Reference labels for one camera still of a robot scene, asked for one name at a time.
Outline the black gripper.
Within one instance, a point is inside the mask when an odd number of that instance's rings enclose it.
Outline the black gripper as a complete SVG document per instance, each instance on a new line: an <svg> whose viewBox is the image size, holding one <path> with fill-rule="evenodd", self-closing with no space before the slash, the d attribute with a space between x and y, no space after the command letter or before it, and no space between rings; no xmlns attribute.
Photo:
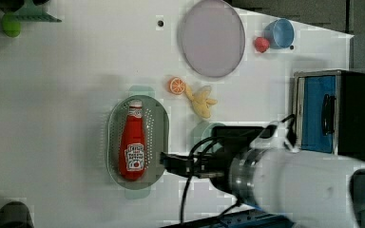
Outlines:
<svg viewBox="0 0 365 228"><path fill-rule="evenodd" d="M262 126L216 126L210 137L193 146L192 155L166 155L162 152L160 164L167 172L184 178L210 179L217 189L231 194L228 176L232 160L240 152L248 151L250 142L262 130Z"/></svg>

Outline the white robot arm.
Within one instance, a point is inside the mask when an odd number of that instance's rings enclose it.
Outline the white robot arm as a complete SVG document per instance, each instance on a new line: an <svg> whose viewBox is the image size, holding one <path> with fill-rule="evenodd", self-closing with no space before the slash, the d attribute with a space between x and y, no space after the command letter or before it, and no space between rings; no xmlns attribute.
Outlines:
<svg viewBox="0 0 365 228"><path fill-rule="evenodd" d="M285 121L213 132L188 155L162 154L160 162L300 228L365 228L365 161L304 151Z"/></svg>

